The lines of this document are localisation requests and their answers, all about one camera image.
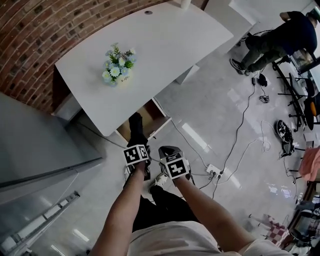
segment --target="electrical outlet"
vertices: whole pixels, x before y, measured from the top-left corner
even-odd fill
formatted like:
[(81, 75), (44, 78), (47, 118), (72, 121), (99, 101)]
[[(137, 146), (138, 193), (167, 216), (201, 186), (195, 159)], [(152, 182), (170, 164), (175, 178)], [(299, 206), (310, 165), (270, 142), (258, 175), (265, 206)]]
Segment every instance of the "electrical outlet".
[(208, 168), (206, 169), (206, 172), (209, 174), (212, 174), (212, 173), (219, 174), (221, 170), (215, 167), (213, 164), (209, 164)]

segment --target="person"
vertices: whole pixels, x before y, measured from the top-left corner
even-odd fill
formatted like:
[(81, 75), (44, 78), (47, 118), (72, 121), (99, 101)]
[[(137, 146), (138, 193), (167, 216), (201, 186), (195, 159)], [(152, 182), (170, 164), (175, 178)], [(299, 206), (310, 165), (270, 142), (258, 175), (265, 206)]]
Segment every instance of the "person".
[(241, 62), (230, 59), (239, 74), (248, 76), (250, 72), (262, 70), (267, 64), (298, 50), (306, 60), (311, 60), (318, 45), (317, 17), (312, 12), (304, 16), (299, 11), (282, 12), (280, 17), (284, 24), (262, 36), (249, 36), (245, 40), (249, 52)]
[[(131, 130), (131, 135), (145, 141), (141, 116), (136, 113), (129, 122), (130, 128), (135, 130), (133, 133)], [(226, 209), (194, 186), (186, 176), (174, 179), (185, 198), (183, 200), (165, 191), (163, 185), (168, 177), (158, 175), (149, 188), (153, 204), (141, 196), (145, 169), (145, 162), (135, 165), (89, 255), (290, 255), (268, 240), (256, 240)]]

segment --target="glossy floor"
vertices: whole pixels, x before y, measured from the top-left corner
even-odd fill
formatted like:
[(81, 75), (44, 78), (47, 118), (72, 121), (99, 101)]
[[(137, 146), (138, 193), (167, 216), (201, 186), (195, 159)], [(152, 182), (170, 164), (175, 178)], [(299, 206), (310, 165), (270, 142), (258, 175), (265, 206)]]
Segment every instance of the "glossy floor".
[[(229, 64), (230, 56), (240, 59), (245, 51), (245, 48), (239, 47), (224, 56), (210, 54), (199, 63), (200, 70), (185, 84), (173, 82), (156, 96), (177, 128), (203, 157), (205, 164), (213, 164), (219, 169), (223, 168), (235, 141), (236, 129), (242, 121), (242, 112), (247, 107), (248, 96), (254, 89), (251, 84), (252, 76), (237, 74)], [(284, 73), (291, 69), (288, 64), (282, 64), (281, 67)], [(301, 197), (306, 188), (303, 180), (297, 180), (296, 187), (293, 185), (293, 178), (287, 177), (284, 159), (279, 159), (281, 143), (273, 129), (265, 123), (273, 125), (275, 121), (282, 119), (291, 128), (295, 127), (293, 119), (288, 117), (293, 111), (291, 106), (287, 106), (290, 97), (277, 95), (283, 90), (283, 82), (277, 79), (278, 74), (270, 65), (263, 73), (269, 80), (269, 85), (264, 90), (270, 97), (270, 103), (259, 101), (263, 91), (256, 86), (243, 125), (239, 129), (237, 143), (226, 162), (226, 172), (214, 194), (214, 199), (256, 237), (261, 237), (266, 231), (258, 227), (258, 223), (248, 219), (249, 214), (256, 217), (269, 214), (280, 223), (288, 224), (295, 207), (295, 197)], [(105, 166), (87, 185), (80, 199), (32, 246), (39, 255), (59, 255), (57, 250), (64, 255), (76, 255), (90, 249), (102, 230), (112, 203), (122, 190), (124, 166), (121, 149), (94, 134), (86, 135), (106, 156)], [(264, 148), (259, 141), (263, 139), (263, 135), (264, 140), (270, 143), (265, 143)], [(293, 136), (301, 148), (306, 146), (301, 130)], [(110, 139), (125, 146), (116, 134), (110, 136)], [(246, 147), (253, 141), (255, 142), (249, 146), (237, 168)], [(192, 172), (201, 174), (194, 176), (197, 187), (208, 183), (208, 177), (203, 176), (206, 168), (200, 157), (172, 123), (164, 127), (149, 145), (151, 156), (155, 159), (159, 158), (160, 146), (178, 146), (189, 160)], [(300, 152), (286, 157), (285, 165), (291, 169), (298, 168), (302, 155)], [(155, 161), (151, 163), (150, 170), (153, 179), (160, 173)], [(237, 171), (234, 175), (225, 182), (235, 170)], [(148, 198), (151, 198), (147, 192), (150, 182), (145, 182), (144, 196)], [(212, 197), (215, 187), (210, 183), (202, 191)], [(164, 188), (180, 195), (170, 180)]]

